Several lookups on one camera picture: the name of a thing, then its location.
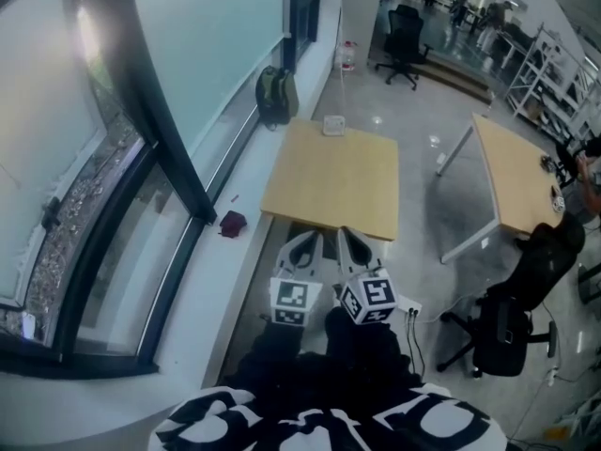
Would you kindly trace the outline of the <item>white power strip with plugs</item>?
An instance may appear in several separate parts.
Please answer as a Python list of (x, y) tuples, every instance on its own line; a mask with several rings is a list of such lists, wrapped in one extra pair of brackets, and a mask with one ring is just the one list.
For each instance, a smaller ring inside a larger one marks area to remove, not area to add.
[(422, 312), (422, 305), (416, 301), (398, 294), (396, 296), (396, 303), (399, 310), (407, 314), (409, 317), (417, 317)]

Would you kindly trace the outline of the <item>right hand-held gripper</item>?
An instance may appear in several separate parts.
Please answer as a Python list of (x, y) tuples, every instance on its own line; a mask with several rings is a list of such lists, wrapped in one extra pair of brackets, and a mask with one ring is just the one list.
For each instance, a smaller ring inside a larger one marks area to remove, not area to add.
[(396, 309), (397, 297), (372, 241), (343, 226), (337, 231), (337, 248), (339, 283), (333, 288), (339, 305), (357, 325), (385, 321)]

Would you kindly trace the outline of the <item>wooden table white legs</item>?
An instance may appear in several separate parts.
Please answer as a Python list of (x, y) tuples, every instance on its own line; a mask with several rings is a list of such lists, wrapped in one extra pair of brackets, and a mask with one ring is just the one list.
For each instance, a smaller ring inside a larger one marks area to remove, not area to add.
[(556, 226), (563, 212), (552, 207), (551, 190), (558, 189), (554, 174), (540, 165), (545, 152), (488, 117), (473, 114), (455, 146), (444, 155), (436, 175), (442, 176), (471, 137), (485, 163), (493, 217), (482, 228), (440, 257), (447, 264), (499, 231), (529, 235), (538, 224)]

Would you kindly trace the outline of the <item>wooden floor step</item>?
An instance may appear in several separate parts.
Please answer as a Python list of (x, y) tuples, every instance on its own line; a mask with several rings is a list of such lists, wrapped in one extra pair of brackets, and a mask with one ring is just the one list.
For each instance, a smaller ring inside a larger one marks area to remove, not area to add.
[(446, 85), (482, 103), (491, 104), (494, 100), (487, 79), (454, 59), (432, 54), (424, 64), (416, 64), (415, 69), (420, 76)]

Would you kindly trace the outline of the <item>black backpack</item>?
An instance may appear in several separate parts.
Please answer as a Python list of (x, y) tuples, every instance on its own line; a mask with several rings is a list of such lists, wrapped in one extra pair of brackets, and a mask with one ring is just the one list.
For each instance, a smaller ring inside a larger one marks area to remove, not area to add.
[(527, 313), (513, 299), (487, 296), (482, 299), (475, 328), (473, 365), (491, 376), (518, 376), (532, 331)]

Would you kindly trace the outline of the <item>person's black white shirt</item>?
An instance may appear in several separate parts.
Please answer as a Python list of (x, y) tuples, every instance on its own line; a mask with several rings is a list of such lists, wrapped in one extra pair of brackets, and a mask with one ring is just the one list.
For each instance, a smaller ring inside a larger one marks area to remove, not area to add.
[(298, 411), (219, 386), (176, 407), (147, 451), (506, 451), (507, 444), (492, 417), (431, 383)]

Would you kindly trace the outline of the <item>green backpack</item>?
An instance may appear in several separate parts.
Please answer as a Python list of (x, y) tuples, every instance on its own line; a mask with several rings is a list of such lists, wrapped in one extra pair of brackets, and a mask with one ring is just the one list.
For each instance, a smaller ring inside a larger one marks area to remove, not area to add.
[(266, 66), (255, 84), (255, 99), (259, 120), (269, 130), (287, 125), (299, 111), (294, 75), (284, 68)]

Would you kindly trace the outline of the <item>black office chair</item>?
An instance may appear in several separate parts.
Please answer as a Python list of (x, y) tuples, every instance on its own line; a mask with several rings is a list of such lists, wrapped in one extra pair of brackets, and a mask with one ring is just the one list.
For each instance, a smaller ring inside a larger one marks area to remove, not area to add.
[(375, 71), (380, 68), (392, 70), (385, 83), (390, 85), (397, 75), (403, 75), (411, 84), (413, 91), (417, 88), (419, 74), (415, 65), (424, 65), (432, 47), (421, 46), (420, 38), (424, 28), (424, 20), (416, 8), (399, 5), (388, 12), (390, 32), (384, 42), (384, 52), (389, 62), (378, 62)]
[[(586, 240), (583, 225), (570, 213), (565, 213), (560, 223), (554, 227), (539, 224), (530, 237), (520, 243), (521, 256), (511, 275), (504, 281), (488, 288), (484, 295), (475, 301), (481, 313), (482, 299), (487, 296), (509, 298), (525, 311), (529, 317), (532, 331), (528, 337), (528, 347), (532, 344), (547, 345), (547, 357), (555, 357), (558, 348), (558, 328), (554, 321), (548, 324), (548, 330), (542, 334), (533, 332), (532, 311), (539, 307), (552, 289), (573, 268), (578, 254)], [(477, 318), (462, 319), (454, 312), (445, 312), (440, 316), (444, 323), (452, 322), (470, 336), (470, 342), (452, 358), (436, 366), (438, 372), (445, 371), (467, 353), (473, 357)], [(473, 365), (472, 376), (479, 379), (484, 374)]]

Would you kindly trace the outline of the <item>person's right forearm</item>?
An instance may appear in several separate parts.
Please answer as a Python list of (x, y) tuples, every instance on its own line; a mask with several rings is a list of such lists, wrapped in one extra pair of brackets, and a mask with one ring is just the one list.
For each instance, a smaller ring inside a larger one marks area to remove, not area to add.
[(367, 382), (405, 387), (422, 384), (420, 376), (410, 371), (411, 360), (402, 353), (388, 323), (358, 325), (343, 307), (336, 306), (325, 317), (325, 332), (326, 353)]

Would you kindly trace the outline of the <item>dark red cloth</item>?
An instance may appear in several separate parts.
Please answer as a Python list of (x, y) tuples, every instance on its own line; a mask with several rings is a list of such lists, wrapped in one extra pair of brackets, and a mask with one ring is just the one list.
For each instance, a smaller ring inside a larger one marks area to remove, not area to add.
[(220, 234), (223, 237), (235, 239), (245, 226), (247, 226), (245, 216), (239, 212), (229, 210), (220, 222)]

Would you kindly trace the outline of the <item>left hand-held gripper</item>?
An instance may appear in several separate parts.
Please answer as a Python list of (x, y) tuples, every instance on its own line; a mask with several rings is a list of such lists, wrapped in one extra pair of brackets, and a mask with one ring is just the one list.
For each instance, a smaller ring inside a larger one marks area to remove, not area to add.
[(324, 237), (318, 231), (301, 233), (280, 250), (270, 278), (271, 321), (306, 327), (322, 290)]

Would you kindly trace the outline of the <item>clear water jug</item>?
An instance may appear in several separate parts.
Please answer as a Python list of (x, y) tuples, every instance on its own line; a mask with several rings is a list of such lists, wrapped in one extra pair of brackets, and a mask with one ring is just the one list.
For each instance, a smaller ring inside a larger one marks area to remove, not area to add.
[(351, 40), (345, 40), (337, 45), (334, 62), (340, 71), (355, 70), (356, 46), (357, 44)]

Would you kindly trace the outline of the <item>black window frame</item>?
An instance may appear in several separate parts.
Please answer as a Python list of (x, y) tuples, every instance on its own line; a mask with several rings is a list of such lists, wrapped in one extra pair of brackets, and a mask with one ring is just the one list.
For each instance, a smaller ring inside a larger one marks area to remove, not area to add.
[(215, 217), (136, 0), (0, 0), (0, 376), (157, 372)]

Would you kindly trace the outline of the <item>person's left forearm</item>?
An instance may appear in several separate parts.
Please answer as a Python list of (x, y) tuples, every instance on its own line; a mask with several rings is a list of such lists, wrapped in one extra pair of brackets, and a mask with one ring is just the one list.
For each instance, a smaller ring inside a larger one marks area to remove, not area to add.
[(299, 354), (303, 333), (300, 326), (268, 322), (227, 378), (229, 384), (254, 394), (273, 387)]

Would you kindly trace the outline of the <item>white shelf rack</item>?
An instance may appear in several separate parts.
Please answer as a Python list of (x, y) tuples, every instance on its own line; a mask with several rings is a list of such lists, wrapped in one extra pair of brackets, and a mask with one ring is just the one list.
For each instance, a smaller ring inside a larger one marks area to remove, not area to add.
[(504, 99), (516, 117), (569, 148), (601, 136), (601, 69), (589, 57), (576, 58), (542, 25), (532, 37), (516, 27), (500, 38), (501, 67), (515, 72)]

